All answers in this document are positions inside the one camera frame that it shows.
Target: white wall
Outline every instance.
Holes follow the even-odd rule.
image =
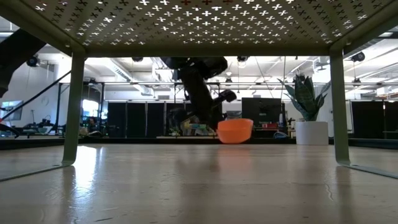
[[[30,68],[26,64],[23,64],[14,72],[8,86],[9,90],[0,99],[0,102],[26,101],[49,86],[54,80],[55,75],[53,72],[49,72],[47,77],[47,69],[40,67]],[[21,120],[11,121],[11,125],[23,127],[28,123],[32,123],[31,110],[34,110],[36,123],[39,123],[47,115],[51,116],[51,122],[54,123],[57,111],[57,91],[58,86],[55,85],[36,100],[23,107]]]
[[[69,85],[62,86],[62,90],[65,90],[60,97],[60,115],[58,119],[59,125],[67,123],[68,114],[68,102],[69,102]]]
[[[170,99],[174,99],[169,91],[155,91],[155,97],[159,95],[169,95]],[[140,91],[108,91],[105,89],[105,100],[153,100],[153,96],[142,96]]]
[[[227,111],[242,111],[242,102],[232,101],[230,103],[223,102],[223,113]]]
[[[320,92],[320,88],[315,88],[315,94],[318,95]],[[326,121],[328,123],[328,131],[329,131],[329,137],[335,136],[334,134],[334,125],[333,125],[333,105],[331,101],[331,90],[329,89],[326,92],[328,95],[325,98],[325,103],[321,107],[318,113],[318,119],[317,121]],[[347,130],[350,132],[350,130],[353,129],[353,124],[351,120],[351,106],[350,102],[346,101],[346,117],[347,117]]]
[[[293,118],[296,121],[300,121],[303,115],[294,107],[291,101],[285,101],[285,111],[287,112],[286,119]]]

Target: metal frame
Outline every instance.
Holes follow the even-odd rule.
[[[63,53],[73,56],[72,77],[70,84],[70,95],[68,105],[67,135],[65,139],[65,148],[63,160],[46,169],[16,175],[1,180],[23,177],[31,174],[54,170],[61,167],[70,166],[74,163],[77,153],[78,128],[80,120],[80,103],[83,86],[83,70],[85,57],[141,57],[141,56],[226,56],[236,55],[330,55],[331,82],[332,82],[332,102],[334,110],[333,119],[335,127],[335,154],[336,161],[342,166],[356,170],[370,172],[373,174],[384,175],[387,177],[398,178],[397,174],[392,172],[375,169],[372,167],[354,165],[349,160],[348,135],[346,125],[345,111],[345,91],[344,91],[344,70],[343,70],[343,52],[348,54],[350,51],[362,46],[373,38],[376,38],[383,32],[396,26],[398,19],[397,9],[398,1],[392,1],[388,6],[382,8],[372,17],[361,23],[359,26],[350,30],[342,38],[335,41],[329,49],[324,48],[287,48],[287,47],[258,47],[238,49],[229,48],[197,48],[196,50],[185,49],[140,49],[134,51],[126,50],[115,52],[112,49],[90,49],[85,48],[73,37],[63,30],[53,25],[46,18],[36,13],[32,8],[22,1],[0,0],[0,16],[15,23],[17,26],[30,32],[32,35],[46,41],[53,47],[58,48]]]
[[[154,85],[154,86],[160,86],[160,85],[182,85],[182,82],[107,82],[105,85]],[[323,86],[326,83],[313,83],[314,86]],[[206,82],[206,85],[254,85],[254,86],[266,86],[266,85],[272,85],[272,86],[282,86],[280,82],[235,82],[235,83],[228,83],[228,82]],[[285,83],[284,85],[288,86],[294,86],[294,83]],[[361,85],[369,85],[369,86],[394,86],[398,85],[398,82],[390,82],[390,83],[344,83],[344,86],[361,86]]]
[[[99,125],[102,125],[102,112],[104,110],[104,98],[105,98],[105,83],[101,83],[101,104],[100,104],[100,109],[99,109]]]

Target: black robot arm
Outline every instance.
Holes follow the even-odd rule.
[[[161,57],[171,69],[177,70],[189,95],[193,111],[201,122],[217,129],[219,121],[223,120],[221,111],[214,110],[214,101],[207,89],[205,79],[219,75],[227,69],[228,63],[224,57]]]

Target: cable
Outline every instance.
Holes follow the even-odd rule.
[[[239,83],[239,65],[238,65],[238,83]]]
[[[285,74],[286,74],[286,56],[285,56],[285,62],[284,62],[284,79],[283,79],[284,83],[285,83]],[[284,86],[282,85],[282,90],[280,91],[280,100],[282,100],[283,92],[284,92]]]
[[[228,67],[228,69],[227,69],[228,72],[231,72],[232,63],[233,63],[233,62],[231,62],[231,63],[229,64],[229,67]]]
[[[69,72],[67,72],[66,74],[64,74],[63,76],[61,76],[59,79],[55,80],[51,85],[47,86],[46,88],[44,88],[42,91],[40,91],[38,94],[36,94],[35,96],[33,96],[32,98],[30,98],[29,100],[27,100],[25,103],[17,106],[16,108],[14,108],[12,111],[10,111],[8,114],[6,114],[4,117],[2,117],[0,119],[0,121],[4,121],[6,118],[8,118],[10,115],[12,115],[15,111],[21,109],[22,107],[24,107],[26,104],[34,101],[35,99],[37,99],[41,94],[45,93],[47,90],[51,89],[51,87],[53,87],[54,85],[56,85],[58,82],[60,82],[63,78],[65,78],[67,75],[69,75],[71,73],[72,70],[70,70]]]
[[[259,67],[259,70],[260,70],[261,76],[262,76],[262,78],[264,79],[264,82],[265,82],[265,83],[266,83],[266,85],[267,85],[267,89],[268,89],[269,93],[271,94],[271,97],[272,97],[272,98],[274,98],[274,96],[272,95],[271,89],[269,88],[269,86],[268,86],[268,83],[267,83],[267,81],[266,81],[266,78],[264,78],[264,74],[262,74],[262,71],[261,71],[261,68],[260,68],[259,62],[257,61],[257,57],[254,57],[254,58],[256,59],[257,66]]]
[[[29,67],[29,71],[27,72],[26,89],[29,86],[30,69],[31,69],[31,67]]]
[[[356,80],[355,62],[354,61],[353,61],[353,67],[354,67],[354,80]]]

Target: floor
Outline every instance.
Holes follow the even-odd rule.
[[[398,180],[340,167],[333,146],[87,145],[74,166],[0,182],[0,223],[397,223]],[[0,152],[0,175],[62,147]],[[352,148],[398,172],[398,151]]]

